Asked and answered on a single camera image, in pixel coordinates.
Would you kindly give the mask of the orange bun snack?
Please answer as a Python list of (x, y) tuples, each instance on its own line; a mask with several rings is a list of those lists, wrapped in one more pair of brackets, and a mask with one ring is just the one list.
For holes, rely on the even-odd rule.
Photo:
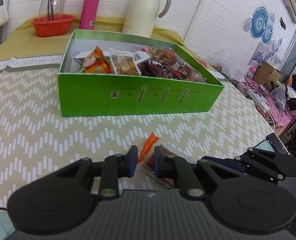
[(159, 182), (165, 184), (167, 187), (174, 187), (172, 179), (174, 165), (172, 159), (174, 157), (181, 157), (188, 163), (196, 164), (196, 161), (190, 156), (184, 154), (169, 143), (162, 142), (152, 132), (140, 152), (138, 164)]

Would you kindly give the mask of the dark brown snack bag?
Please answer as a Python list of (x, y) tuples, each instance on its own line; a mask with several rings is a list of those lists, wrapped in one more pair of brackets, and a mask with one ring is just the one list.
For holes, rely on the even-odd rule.
[(142, 76), (206, 83), (202, 74), (185, 62), (176, 62), (170, 66), (158, 61), (149, 60), (140, 64), (139, 69)]

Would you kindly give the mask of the orange brown snack packet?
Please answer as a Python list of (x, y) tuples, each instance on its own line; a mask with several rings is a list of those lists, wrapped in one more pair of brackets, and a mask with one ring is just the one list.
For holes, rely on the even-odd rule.
[(177, 56), (172, 48), (165, 47), (144, 47), (141, 51), (149, 55), (148, 61), (155, 61), (161, 64), (172, 66), (178, 62)]

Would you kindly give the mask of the clear barcode snack packet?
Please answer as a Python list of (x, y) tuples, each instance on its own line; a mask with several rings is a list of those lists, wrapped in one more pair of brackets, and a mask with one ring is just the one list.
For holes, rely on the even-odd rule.
[(151, 59), (151, 56), (145, 51), (137, 51), (133, 53), (136, 64), (142, 64)]

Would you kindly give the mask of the pink dried snack bag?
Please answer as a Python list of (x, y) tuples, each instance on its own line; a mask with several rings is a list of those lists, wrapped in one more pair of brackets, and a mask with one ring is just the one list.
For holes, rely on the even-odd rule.
[(132, 52), (109, 48), (109, 58), (114, 74), (141, 76)]

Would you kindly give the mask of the white silver snack pouch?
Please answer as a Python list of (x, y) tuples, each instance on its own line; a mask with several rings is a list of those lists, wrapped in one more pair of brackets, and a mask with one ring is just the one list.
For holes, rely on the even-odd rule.
[(78, 62), (79, 64), (82, 64), (83, 60), (89, 55), (91, 54), (92, 51), (83, 51), (79, 54), (77, 54), (75, 57), (74, 57), (74, 60), (76, 62)]

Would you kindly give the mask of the white power strip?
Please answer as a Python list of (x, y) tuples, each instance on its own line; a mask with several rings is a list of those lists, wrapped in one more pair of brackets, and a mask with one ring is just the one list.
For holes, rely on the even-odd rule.
[(252, 89), (246, 89), (247, 94), (252, 98), (252, 100), (257, 104), (257, 106), (264, 112), (268, 112), (270, 107), (265, 103), (262, 97)]

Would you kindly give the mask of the green cardboard box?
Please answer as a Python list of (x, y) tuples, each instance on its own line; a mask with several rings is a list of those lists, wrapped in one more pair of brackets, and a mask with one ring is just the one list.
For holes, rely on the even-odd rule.
[[(132, 51), (171, 48), (178, 60), (199, 71), (204, 83), (161, 77), (88, 74), (74, 57), (99, 47)], [(183, 47), (154, 38), (110, 31), (73, 31), (57, 75), (63, 117), (207, 112), (223, 91), (223, 84)]]

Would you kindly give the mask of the brown cardboard box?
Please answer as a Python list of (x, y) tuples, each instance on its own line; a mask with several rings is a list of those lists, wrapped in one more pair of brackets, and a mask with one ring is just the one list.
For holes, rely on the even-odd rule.
[(267, 62), (263, 62), (256, 71), (256, 74), (253, 77), (253, 81), (265, 86), (267, 89), (271, 89), (271, 82), (276, 84), (279, 78), (280, 72), (273, 68), (273, 66), (271, 66)]

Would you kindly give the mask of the orange chips snack bag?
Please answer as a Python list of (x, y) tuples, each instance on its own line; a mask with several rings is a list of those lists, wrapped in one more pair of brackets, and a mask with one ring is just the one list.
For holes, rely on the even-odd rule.
[(109, 57), (99, 46), (96, 46), (82, 61), (79, 68), (80, 73), (88, 74), (112, 74), (113, 67)]

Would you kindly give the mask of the red plastic basket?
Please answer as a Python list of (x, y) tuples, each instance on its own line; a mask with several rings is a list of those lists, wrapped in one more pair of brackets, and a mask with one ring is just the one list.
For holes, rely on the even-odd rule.
[(76, 16), (69, 14), (54, 15), (53, 21), (48, 21), (47, 16), (34, 18), (31, 24), (34, 26), (35, 33), (39, 37), (61, 36), (69, 31)]

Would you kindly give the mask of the cream thermos jug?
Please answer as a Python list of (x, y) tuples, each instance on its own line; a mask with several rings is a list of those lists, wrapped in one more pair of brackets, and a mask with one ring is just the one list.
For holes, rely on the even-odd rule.
[(170, 6), (171, 0), (131, 0), (122, 32), (151, 37), (156, 20), (164, 17)]

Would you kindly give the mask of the yellow green tablecloth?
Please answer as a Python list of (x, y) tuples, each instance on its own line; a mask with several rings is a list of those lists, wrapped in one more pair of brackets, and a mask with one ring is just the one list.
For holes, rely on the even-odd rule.
[[(61, 36), (38, 37), (35, 34), (34, 26), (28, 19), (19, 25), (13, 33), (0, 45), (0, 71), (4, 70), (7, 63), (14, 59), (40, 59), (50, 55), (62, 55), (66, 49), (72, 32), (79, 27), (80, 15), (71, 24), (68, 33)], [(95, 19), (95, 30), (121, 32), (124, 26), (124, 18), (97, 16)], [(157, 40), (178, 44), (186, 52), (195, 57), (205, 68), (209, 69), (210, 64), (205, 62), (185, 45), (180, 35), (173, 30), (154, 27), (152, 38)]]

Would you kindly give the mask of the pink thermos bottle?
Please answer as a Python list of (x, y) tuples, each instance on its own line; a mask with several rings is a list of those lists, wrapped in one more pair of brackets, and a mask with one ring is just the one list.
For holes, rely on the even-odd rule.
[(79, 29), (93, 30), (100, 0), (83, 0)]

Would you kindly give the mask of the glass carafe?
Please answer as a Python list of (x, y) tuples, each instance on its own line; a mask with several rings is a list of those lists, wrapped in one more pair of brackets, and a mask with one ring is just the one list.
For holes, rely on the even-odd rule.
[(63, 15), (64, 0), (42, 0), (39, 10), (39, 21), (57, 21)]

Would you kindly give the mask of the black stirring stick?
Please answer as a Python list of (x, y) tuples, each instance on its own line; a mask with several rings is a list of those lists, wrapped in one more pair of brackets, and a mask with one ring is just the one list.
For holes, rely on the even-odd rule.
[(53, 0), (47, 0), (47, 18), (49, 21), (54, 20)]

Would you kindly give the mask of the blue round wall decoration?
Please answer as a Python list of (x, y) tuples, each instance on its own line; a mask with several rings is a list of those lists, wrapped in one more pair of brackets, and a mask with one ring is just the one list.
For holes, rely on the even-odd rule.
[(275, 15), (266, 7), (258, 7), (246, 21), (244, 31), (254, 39), (261, 39), (263, 44), (268, 44), (273, 36), (275, 21)]

